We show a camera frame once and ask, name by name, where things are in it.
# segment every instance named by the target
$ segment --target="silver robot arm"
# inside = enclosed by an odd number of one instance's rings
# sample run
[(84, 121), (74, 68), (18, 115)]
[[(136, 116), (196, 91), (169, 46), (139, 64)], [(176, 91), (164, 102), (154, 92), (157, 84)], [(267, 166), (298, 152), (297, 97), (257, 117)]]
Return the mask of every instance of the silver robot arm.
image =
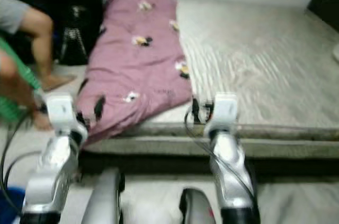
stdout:
[(223, 223), (259, 224), (260, 214), (253, 186), (255, 182), (246, 168), (245, 153), (234, 136), (237, 112), (235, 94), (216, 95), (212, 117), (204, 130), (218, 158), (211, 157), (210, 165), (215, 176)]
[(78, 168), (78, 154), (88, 136), (69, 94), (50, 94), (45, 102), (56, 135), (48, 142), (26, 187), (21, 224), (59, 223)]

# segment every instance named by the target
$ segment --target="bare foot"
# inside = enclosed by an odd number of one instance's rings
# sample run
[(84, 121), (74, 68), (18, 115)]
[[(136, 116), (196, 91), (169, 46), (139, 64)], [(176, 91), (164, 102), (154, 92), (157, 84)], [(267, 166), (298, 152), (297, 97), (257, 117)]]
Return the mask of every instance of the bare foot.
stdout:
[(73, 81), (76, 78), (74, 75), (68, 76), (55, 76), (50, 75), (48, 77), (41, 79), (41, 87), (44, 91), (51, 91), (60, 86), (66, 85), (69, 82)]
[(33, 124), (38, 130), (47, 131), (52, 129), (52, 125), (46, 114), (41, 113), (40, 111), (32, 112)]

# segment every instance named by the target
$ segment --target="wire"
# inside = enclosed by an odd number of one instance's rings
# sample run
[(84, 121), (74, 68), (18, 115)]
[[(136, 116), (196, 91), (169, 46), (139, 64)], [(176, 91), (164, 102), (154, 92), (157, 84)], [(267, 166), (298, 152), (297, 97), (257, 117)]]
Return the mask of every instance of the wire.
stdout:
[(12, 163), (9, 165), (8, 169), (7, 169), (7, 172), (6, 172), (6, 175), (5, 175), (5, 180), (4, 180), (4, 184), (5, 184), (5, 188), (8, 190), (8, 179), (10, 177), (10, 174), (11, 174), (11, 171), (14, 167), (14, 165), (21, 161), (22, 159), (24, 158), (27, 158), (27, 157), (31, 157), (31, 156), (34, 156), (34, 155), (39, 155), (41, 154), (40, 151), (31, 151), (29, 153), (25, 153), (25, 154), (22, 154), (22, 155), (19, 155), (17, 156), (13, 161)]
[(185, 118), (184, 118), (184, 123), (185, 123), (185, 128), (186, 128), (186, 132), (187, 134), (190, 136), (191, 139), (193, 139), (193, 142), (195, 142), (200, 148), (202, 148), (204, 151), (206, 151), (212, 158), (214, 158), (219, 164), (221, 164), (224, 168), (226, 168), (227, 170), (229, 170), (233, 175), (234, 178), (239, 182), (239, 184), (244, 188), (244, 190), (246, 191), (246, 193), (248, 194), (249, 198), (251, 199), (251, 201), (256, 204), (256, 199), (255, 196), (253, 195), (251, 189), (246, 185), (246, 183), (243, 181), (243, 179), (241, 178), (241, 176), (238, 174), (238, 172), (236, 172), (230, 165), (228, 165), (226, 162), (224, 162), (223, 160), (221, 160), (209, 147), (207, 147), (203, 141), (200, 141), (195, 134), (192, 132), (192, 130), (188, 127), (187, 124), (187, 119), (188, 119), (188, 115), (190, 114), (192, 108), (189, 107), (186, 114), (185, 114)]
[(6, 138), (6, 143), (5, 143), (5, 147), (1, 156), (1, 161), (0, 161), (0, 189), (2, 190), (3, 196), (6, 199), (6, 201), (8, 202), (8, 204), (16, 211), (18, 216), (22, 216), (21, 210), (14, 204), (14, 202), (12, 201), (11, 197), (9, 196), (7, 189), (5, 187), (4, 184), (4, 166), (5, 166), (5, 158), (6, 158), (6, 154), (7, 151), (11, 145), (11, 142), (17, 132), (17, 130), (19, 129), (19, 127), (21, 126), (21, 124), (24, 122), (24, 120), (28, 117), (29, 113), (27, 112), (26, 114), (24, 114), (19, 122), (16, 124), (14, 130), (11, 133), (10, 127), (8, 128), (8, 132), (7, 132), (7, 138)]

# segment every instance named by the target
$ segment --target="mattress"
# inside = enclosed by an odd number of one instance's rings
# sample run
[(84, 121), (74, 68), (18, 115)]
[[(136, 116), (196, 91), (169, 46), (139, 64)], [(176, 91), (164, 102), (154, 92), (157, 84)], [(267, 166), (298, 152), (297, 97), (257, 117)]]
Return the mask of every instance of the mattress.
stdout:
[[(192, 88), (201, 101), (213, 99), (218, 91), (232, 91), (239, 97), (242, 124), (339, 127), (339, 64), (332, 56), (339, 35), (312, 13), (179, 0), (177, 19)], [(152, 128), (167, 124), (184, 135), (188, 106), (153, 117), (128, 136), (138, 136), (143, 128), (149, 131), (143, 136), (161, 136)], [(147, 142), (155, 146), (153, 140)], [(113, 141), (89, 149), (112, 150), (118, 144)]]

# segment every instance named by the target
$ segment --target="pink blanket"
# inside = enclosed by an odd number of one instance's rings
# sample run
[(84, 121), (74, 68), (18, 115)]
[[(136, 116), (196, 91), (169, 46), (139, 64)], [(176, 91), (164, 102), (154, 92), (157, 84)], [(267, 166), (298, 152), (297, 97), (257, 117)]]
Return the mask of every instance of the pink blanket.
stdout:
[(77, 101), (93, 115), (104, 95), (100, 121), (89, 143), (187, 102), (192, 95), (179, 33), (176, 0), (108, 0), (99, 37)]

